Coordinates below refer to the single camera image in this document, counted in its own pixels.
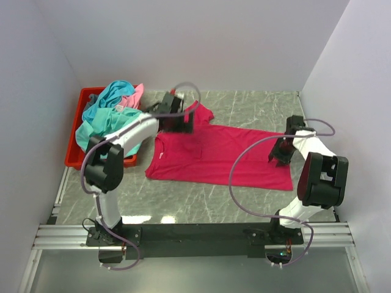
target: wall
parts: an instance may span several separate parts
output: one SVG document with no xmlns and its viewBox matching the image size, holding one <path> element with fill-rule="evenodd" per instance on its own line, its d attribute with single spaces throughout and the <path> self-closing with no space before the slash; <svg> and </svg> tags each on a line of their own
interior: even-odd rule
<svg viewBox="0 0 391 293">
<path fill-rule="evenodd" d="M 53 208 L 80 86 L 37 6 L 0 2 L 0 292 Z"/>
<path fill-rule="evenodd" d="M 36 0 L 82 86 L 301 90 L 348 0 Z"/>
<path fill-rule="evenodd" d="M 349 159 L 345 201 L 372 292 L 389 292 L 391 263 L 391 2 L 351 0 L 302 91 L 308 117 L 331 122 L 325 140 Z"/>
</svg>

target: gray cloth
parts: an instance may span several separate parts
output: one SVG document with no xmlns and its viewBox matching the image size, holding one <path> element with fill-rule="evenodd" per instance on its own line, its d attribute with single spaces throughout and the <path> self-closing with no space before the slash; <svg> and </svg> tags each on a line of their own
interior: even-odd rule
<svg viewBox="0 0 391 293">
<path fill-rule="evenodd" d="M 84 107 L 84 110 L 87 110 L 89 107 L 91 107 L 92 105 L 94 105 L 98 99 L 99 95 L 96 95 L 94 93 L 92 93 L 91 95 L 89 95 L 89 98 L 90 100 L 88 101 L 88 103 L 86 104 L 86 106 Z"/>
</svg>

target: marble tabletop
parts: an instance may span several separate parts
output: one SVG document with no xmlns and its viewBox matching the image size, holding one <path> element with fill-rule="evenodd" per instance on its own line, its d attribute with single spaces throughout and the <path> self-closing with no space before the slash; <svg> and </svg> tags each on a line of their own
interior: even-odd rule
<svg viewBox="0 0 391 293">
<path fill-rule="evenodd" d="M 161 101 L 163 91 L 144 93 L 142 105 Z M 194 99 L 186 92 L 187 106 Z M 286 118 L 302 115 L 297 92 L 209 91 L 202 92 L 202 104 L 214 113 L 212 124 L 284 132 Z M 240 210 L 230 198 L 227 186 L 157 181 L 145 177 L 153 155 L 153 138 L 142 142 L 137 166 L 126 168 L 119 188 L 119 209 L 125 223 L 232 223 L 265 222 Z M 295 152 L 291 162 L 294 191 L 234 187 L 234 193 L 247 208 L 274 214 L 296 196 L 296 185 L 304 160 Z M 70 170 L 56 224 L 81 224 L 95 217 L 93 198 L 80 186 L 79 172 Z M 334 222 L 333 211 L 314 215 L 311 222 Z"/>
</svg>

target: red fabric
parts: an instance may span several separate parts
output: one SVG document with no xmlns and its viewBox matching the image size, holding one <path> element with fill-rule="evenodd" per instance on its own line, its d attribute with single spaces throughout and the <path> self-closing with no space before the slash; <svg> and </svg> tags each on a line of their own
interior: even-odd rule
<svg viewBox="0 0 391 293">
<path fill-rule="evenodd" d="M 146 177 L 228 185 L 234 161 L 248 146 L 264 137 L 281 134 L 211 125 L 209 121 L 213 118 L 212 111 L 200 105 L 194 113 L 192 134 L 159 133 Z M 268 162 L 275 142 L 271 139 L 255 146 L 240 160 L 233 174 L 234 186 L 293 190 L 289 166 L 276 167 L 276 161 Z"/>
</svg>

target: teal cloth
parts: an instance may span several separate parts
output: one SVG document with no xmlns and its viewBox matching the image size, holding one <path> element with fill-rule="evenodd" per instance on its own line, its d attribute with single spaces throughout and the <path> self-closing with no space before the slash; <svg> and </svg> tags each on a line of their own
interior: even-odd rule
<svg viewBox="0 0 391 293">
<path fill-rule="evenodd" d="M 86 109 L 81 120 L 92 123 L 99 108 L 113 108 L 122 100 L 122 96 L 134 94 L 134 87 L 127 81 L 113 81 L 99 94 L 95 104 Z"/>
<path fill-rule="evenodd" d="M 76 142 L 85 152 L 88 146 L 88 141 L 92 136 L 106 136 L 113 133 L 125 125 L 135 121 L 142 113 L 140 110 L 125 107 L 122 112 L 117 112 L 113 108 L 98 108 L 95 117 L 91 124 L 85 120 L 81 126 L 76 130 Z M 140 148 L 141 143 L 136 145 L 133 149 L 125 155 L 125 157 L 136 154 Z"/>
</svg>

